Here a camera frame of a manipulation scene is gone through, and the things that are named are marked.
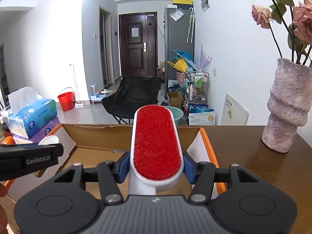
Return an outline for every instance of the black cloth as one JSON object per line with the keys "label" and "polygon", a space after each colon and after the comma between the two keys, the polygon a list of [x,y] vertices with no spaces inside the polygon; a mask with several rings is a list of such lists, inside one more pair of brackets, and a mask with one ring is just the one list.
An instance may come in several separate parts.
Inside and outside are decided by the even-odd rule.
{"label": "black cloth", "polygon": [[140,107],[156,103],[160,87],[159,77],[127,76],[115,94],[102,99],[102,104],[113,116],[133,119]]}

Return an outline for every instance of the person's hand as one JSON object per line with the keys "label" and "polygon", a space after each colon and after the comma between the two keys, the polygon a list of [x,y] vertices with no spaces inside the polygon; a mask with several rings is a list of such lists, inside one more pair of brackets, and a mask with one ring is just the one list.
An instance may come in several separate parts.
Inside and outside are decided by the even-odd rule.
{"label": "person's hand", "polygon": [[[0,197],[7,195],[7,188],[0,184]],[[7,234],[7,214],[0,204],[0,234]]]}

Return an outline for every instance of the doorway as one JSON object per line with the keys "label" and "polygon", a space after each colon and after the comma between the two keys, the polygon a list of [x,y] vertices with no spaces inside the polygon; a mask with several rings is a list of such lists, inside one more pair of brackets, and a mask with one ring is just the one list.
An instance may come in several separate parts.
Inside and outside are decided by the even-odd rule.
{"label": "doorway", "polygon": [[122,76],[156,76],[157,12],[119,15]]}
{"label": "doorway", "polygon": [[7,107],[7,102],[9,101],[8,95],[10,94],[9,85],[7,83],[7,72],[5,67],[4,58],[4,44],[0,45],[0,90],[1,97],[4,102],[4,106]]}
{"label": "doorway", "polygon": [[106,54],[106,34],[105,34],[105,14],[102,9],[99,10],[99,45],[101,53],[101,69],[104,88],[109,84],[108,70],[107,70],[107,54]]}

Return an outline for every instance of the refrigerator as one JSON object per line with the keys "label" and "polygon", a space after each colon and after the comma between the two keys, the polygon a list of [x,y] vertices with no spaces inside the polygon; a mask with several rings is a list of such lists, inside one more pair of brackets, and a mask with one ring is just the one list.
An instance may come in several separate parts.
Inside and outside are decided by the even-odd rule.
{"label": "refrigerator", "polygon": [[177,80],[175,69],[167,64],[167,61],[176,56],[172,50],[181,50],[189,52],[192,59],[194,59],[194,37],[191,43],[191,32],[188,42],[188,26],[190,23],[190,10],[183,10],[184,15],[177,21],[170,16],[170,13],[177,9],[165,8],[165,85],[166,91],[168,89],[168,80]]}

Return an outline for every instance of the vase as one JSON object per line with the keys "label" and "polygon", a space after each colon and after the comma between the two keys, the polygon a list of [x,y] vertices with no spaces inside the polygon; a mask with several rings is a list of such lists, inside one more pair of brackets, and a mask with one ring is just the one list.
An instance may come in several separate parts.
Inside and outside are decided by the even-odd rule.
{"label": "vase", "polygon": [[267,107],[271,112],[262,133],[270,149],[285,153],[291,148],[297,128],[308,121],[312,102],[312,69],[279,58]]}

